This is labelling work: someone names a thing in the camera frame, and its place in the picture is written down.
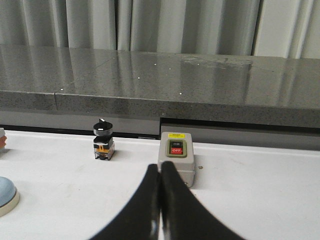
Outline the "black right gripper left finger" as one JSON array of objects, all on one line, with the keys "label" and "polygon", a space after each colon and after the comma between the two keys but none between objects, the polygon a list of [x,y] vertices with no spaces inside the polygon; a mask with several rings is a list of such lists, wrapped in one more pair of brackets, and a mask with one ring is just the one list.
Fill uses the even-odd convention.
[{"label": "black right gripper left finger", "polygon": [[92,238],[94,240],[157,240],[160,225],[160,174],[150,164],[139,187],[115,216]]}]

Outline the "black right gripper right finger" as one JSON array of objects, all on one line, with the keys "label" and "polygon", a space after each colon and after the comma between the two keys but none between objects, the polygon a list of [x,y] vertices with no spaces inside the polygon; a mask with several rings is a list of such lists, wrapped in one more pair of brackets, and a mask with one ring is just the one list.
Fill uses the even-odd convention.
[{"label": "black right gripper right finger", "polygon": [[242,240],[192,194],[174,164],[161,165],[162,221],[166,240]]}]

